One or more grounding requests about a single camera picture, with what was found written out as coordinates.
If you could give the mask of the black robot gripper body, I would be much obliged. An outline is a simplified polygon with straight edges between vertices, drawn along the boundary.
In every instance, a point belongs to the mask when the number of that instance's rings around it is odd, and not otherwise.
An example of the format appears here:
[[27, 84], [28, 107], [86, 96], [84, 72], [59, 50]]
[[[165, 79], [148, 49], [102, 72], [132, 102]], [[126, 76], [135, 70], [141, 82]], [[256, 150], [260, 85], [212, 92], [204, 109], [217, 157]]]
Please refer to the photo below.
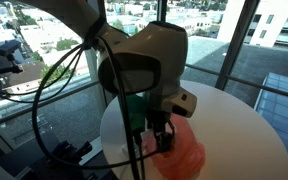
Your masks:
[[166, 124], [170, 122], [170, 113], [149, 109], [146, 112], [147, 128], [152, 129], [154, 136], [160, 133], [167, 134]]

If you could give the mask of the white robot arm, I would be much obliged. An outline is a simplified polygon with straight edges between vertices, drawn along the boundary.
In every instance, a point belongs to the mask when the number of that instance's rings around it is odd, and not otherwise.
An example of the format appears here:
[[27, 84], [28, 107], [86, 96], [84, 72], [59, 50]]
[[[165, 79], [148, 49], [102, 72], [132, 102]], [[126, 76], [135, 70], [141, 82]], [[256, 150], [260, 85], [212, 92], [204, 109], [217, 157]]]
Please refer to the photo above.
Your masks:
[[112, 27], [88, 0], [20, 0], [62, 21], [101, 52], [98, 79], [111, 93], [144, 94], [147, 120], [157, 146], [170, 149], [175, 133], [165, 129], [166, 117], [193, 115], [197, 97], [180, 85], [188, 51], [184, 28], [152, 21], [139, 33], [128, 36]]

